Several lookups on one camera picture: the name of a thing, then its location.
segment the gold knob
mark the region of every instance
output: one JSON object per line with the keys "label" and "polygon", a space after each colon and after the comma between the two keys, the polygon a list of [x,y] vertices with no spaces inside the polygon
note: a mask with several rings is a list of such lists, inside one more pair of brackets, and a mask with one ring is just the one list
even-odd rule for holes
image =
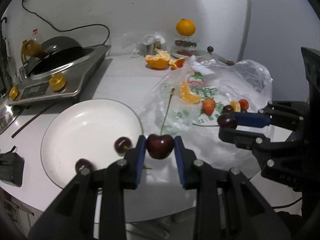
{"label": "gold knob", "polygon": [[66,78],[61,72],[52,75],[49,80],[49,85],[53,91],[59,91],[63,89],[66,83]]}
{"label": "gold knob", "polygon": [[15,100],[18,94],[19,94],[19,89],[16,86],[13,86],[12,89],[10,90],[9,97],[12,100]]}

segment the plate rim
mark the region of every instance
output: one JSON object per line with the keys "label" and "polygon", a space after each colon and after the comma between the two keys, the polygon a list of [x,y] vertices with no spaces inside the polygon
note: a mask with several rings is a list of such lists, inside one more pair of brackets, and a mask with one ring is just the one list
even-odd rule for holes
{"label": "plate rim", "polygon": [[43,165],[43,160],[42,160],[42,145],[43,145],[43,140],[44,140],[44,136],[46,135],[49,127],[52,125],[52,123],[65,111],[67,111],[68,109],[72,108],[73,106],[76,106],[78,104],[81,104],[83,102],[88,102],[88,101],[92,101],[92,100],[101,100],[101,101],[115,101],[117,103],[120,103],[121,105],[125,105],[126,107],[128,107],[133,113],[134,115],[137,117],[138,121],[139,121],[139,124],[140,124],[140,128],[141,128],[141,134],[143,135],[143,125],[142,125],[142,122],[140,120],[140,117],[138,116],[138,114],[128,105],[126,105],[125,103],[122,103],[118,100],[114,100],[114,99],[109,99],[109,98],[93,98],[93,99],[88,99],[88,100],[84,100],[84,101],[81,101],[81,102],[78,102],[68,108],[66,108],[65,110],[63,110],[60,114],[58,114],[53,120],[52,122],[48,125],[47,129],[45,130],[44,134],[43,134],[43,137],[42,137],[42,140],[41,140],[41,146],[40,146],[40,160],[41,160],[41,166],[42,166],[42,169],[44,170],[44,173],[46,174],[46,176],[48,177],[48,179],[54,184],[56,185],[57,187],[59,187],[60,189],[64,189],[64,187],[60,187],[57,183],[55,183],[51,178],[50,176],[48,175],[48,173],[46,172],[45,168],[44,168],[44,165]]}

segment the clear plastic bag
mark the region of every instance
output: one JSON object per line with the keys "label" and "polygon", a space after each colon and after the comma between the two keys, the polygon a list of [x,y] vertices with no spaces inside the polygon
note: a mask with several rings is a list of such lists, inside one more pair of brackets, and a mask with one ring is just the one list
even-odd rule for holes
{"label": "clear plastic bag", "polygon": [[[201,95],[202,99],[215,100],[216,107],[211,116],[201,110],[201,103],[193,105],[180,99],[182,81],[187,81],[191,91]],[[214,168],[228,170],[237,166],[247,177],[254,176],[260,168],[251,151],[222,142],[218,138],[219,127],[212,125],[217,125],[217,117],[230,101],[246,99],[249,112],[257,112],[266,106],[272,93],[272,79],[267,68],[251,60],[240,61],[229,67],[214,59],[191,57],[183,68],[169,73],[146,96],[139,114],[145,135],[159,133],[172,87],[176,90],[163,134],[180,135],[186,148],[192,149],[197,158]],[[238,126],[237,129],[263,133],[269,138],[274,134],[274,129],[269,126],[263,129]]]}
{"label": "clear plastic bag", "polygon": [[151,46],[154,43],[158,43],[160,46],[158,49],[166,50],[166,37],[165,33],[156,32],[156,33],[129,33],[123,35],[122,49],[125,49],[131,45],[135,44],[135,48],[131,54],[132,58],[139,56],[146,56],[150,54]]}

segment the brown knob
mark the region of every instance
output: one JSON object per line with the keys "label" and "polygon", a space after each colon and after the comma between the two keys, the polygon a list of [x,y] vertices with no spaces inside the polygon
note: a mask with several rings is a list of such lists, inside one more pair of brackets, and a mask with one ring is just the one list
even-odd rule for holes
{"label": "brown knob", "polygon": [[211,46],[207,47],[207,51],[208,51],[209,53],[212,53],[212,52],[213,52],[213,47],[211,47]]}

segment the orange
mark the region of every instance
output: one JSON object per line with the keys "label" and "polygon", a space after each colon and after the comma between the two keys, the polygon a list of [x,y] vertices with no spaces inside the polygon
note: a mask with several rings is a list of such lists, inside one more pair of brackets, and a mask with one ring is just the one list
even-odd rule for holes
{"label": "orange", "polygon": [[145,57],[148,65],[155,69],[164,69],[170,61],[170,55],[167,51],[156,49],[157,55],[147,55]]}
{"label": "orange", "polygon": [[183,63],[186,59],[184,57],[178,58],[177,60],[170,59],[169,66],[171,66],[173,69],[181,68],[183,67]]}
{"label": "orange", "polygon": [[190,104],[196,104],[201,100],[201,96],[193,94],[190,91],[189,84],[186,81],[181,82],[179,93],[181,99]]}
{"label": "orange", "polygon": [[196,26],[191,20],[182,19],[178,22],[176,30],[180,35],[192,36],[196,31]]}
{"label": "orange", "polygon": [[241,106],[240,106],[240,103],[238,101],[231,101],[230,105],[232,106],[234,112],[240,112],[241,111]]}

